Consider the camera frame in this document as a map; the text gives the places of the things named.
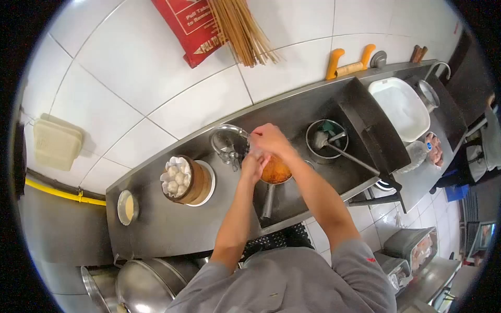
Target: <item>person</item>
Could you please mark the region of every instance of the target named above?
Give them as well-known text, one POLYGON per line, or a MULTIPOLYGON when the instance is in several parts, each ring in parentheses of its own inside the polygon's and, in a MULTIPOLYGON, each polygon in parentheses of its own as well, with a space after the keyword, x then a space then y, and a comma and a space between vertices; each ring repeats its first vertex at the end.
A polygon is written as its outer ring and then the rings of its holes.
POLYGON ((487 125, 480 129, 481 138, 461 146, 445 174, 430 190, 449 186, 475 186, 497 177, 501 173, 501 127, 492 110, 494 93, 487 99, 485 119, 487 125))
POLYGON ((396 312, 393 287, 334 188, 304 162, 278 127, 257 127, 249 141, 253 150, 242 162, 210 261, 166 312, 396 312), (249 236, 254 186, 270 154, 290 168, 325 232, 332 268, 311 248, 285 247, 258 252, 235 271, 249 236))

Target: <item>wooden handle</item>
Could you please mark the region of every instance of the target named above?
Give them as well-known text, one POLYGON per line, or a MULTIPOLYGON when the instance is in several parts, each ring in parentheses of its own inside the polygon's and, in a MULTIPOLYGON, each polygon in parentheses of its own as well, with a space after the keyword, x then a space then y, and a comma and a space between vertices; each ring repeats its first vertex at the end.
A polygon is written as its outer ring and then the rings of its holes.
POLYGON ((364 53, 362 54, 362 70, 367 69, 367 64, 369 63, 369 59, 371 58, 371 53, 376 49, 376 45, 368 44, 365 46, 364 53))
POLYGON ((362 62, 348 64, 337 69, 336 77, 348 75, 354 72, 361 71, 363 69, 364 69, 364 64, 362 62))
POLYGON ((411 62, 411 63, 415 63, 415 61, 414 61, 414 60, 416 59, 416 55, 417 55, 417 53, 419 52, 419 50, 420 50, 420 49, 421 49, 421 47, 420 47, 420 46, 418 46, 418 45, 415 45, 415 46, 414 46, 414 51, 412 52, 412 55, 411 55, 411 57, 410 57, 410 62, 411 62))
POLYGON ((336 78, 336 70, 338 68, 339 58, 344 54, 344 49, 334 49, 331 52, 331 59, 329 61, 329 67, 327 67, 327 74, 325 75, 325 79, 333 79, 336 78))
POLYGON ((423 60, 423 57, 426 54, 426 52, 428 52, 428 48, 426 46, 424 46, 421 49, 421 53, 419 54, 419 59, 417 59, 418 63, 421 62, 421 60, 423 60))

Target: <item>hand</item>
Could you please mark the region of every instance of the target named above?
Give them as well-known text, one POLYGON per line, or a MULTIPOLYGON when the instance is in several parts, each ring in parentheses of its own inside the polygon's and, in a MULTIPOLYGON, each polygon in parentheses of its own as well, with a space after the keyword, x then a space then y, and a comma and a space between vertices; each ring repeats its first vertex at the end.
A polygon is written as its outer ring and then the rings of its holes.
POLYGON ((264 124, 254 129, 250 134, 249 141, 257 149, 273 153, 282 158, 284 154, 294 151, 280 129, 271 123, 264 124))
POLYGON ((248 181, 253 186, 261 179, 263 169, 270 160, 270 154, 259 154, 251 150, 242 161, 242 174, 240 180, 248 181))

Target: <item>bamboo steamer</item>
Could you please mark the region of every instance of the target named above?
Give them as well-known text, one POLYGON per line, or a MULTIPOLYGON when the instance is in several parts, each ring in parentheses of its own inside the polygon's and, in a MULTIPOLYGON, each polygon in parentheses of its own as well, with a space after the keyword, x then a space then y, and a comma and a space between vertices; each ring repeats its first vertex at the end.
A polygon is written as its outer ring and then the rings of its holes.
POLYGON ((176 155, 176 157, 184 158, 188 162, 191 172, 191 181, 188 189, 182 196, 176 198, 164 193, 165 197, 176 203, 192 205, 200 204, 210 192, 212 180, 209 171, 204 166, 196 163, 185 155, 176 155))

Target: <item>faucet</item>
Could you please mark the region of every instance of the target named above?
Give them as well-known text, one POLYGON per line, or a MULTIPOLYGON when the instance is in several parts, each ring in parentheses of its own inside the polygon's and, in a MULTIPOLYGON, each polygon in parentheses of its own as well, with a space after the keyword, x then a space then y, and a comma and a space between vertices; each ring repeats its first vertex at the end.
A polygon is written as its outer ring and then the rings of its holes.
POLYGON ((217 136, 217 134, 220 132, 220 131, 231 131, 245 139, 248 139, 249 138, 249 134, 248 132, 246 132, 245 130, 243 130, 242 128, 240 127, 237 127, 235 125, 231 125, 231 124, 221 124, 217 127, 214 127, 210 136, 209 136, 209 141, 210 141, 210 145, 212 146, 212 148, 216 151, 217 155, 221 158, 221 160, 225 163, 225 164, 232 164, 233 166, 233 171, 237 171, 238 168, 236 166, 237 164, 237 160, 238 160, 238 152, 236 152, 233 147, 230 147, 230 146, 226 146, 222 149, 218 148, 216 146, 216 142, 215 142, 215 138, 217 136))
POLYGON ((428 70, 428 73, 426 73, 426 76, 424 77, 424 81, 426 81, 426 79, 428 78, 428 76, 430 76, 431 74, 431 71, 433 71, 433 69, 437 66, 437 65, 440 65, 440 64, 444 64, 445 67, 447 67, 448 69, 448 73, 447 73, 447 79, 449 80, 450 79, 450 67, 449 67, 449 64, 447 64, 446 62, 442 62, 442 61, 437 61, 435 63, 433 63, 433 65, 430 67, 430 69, 428 70))

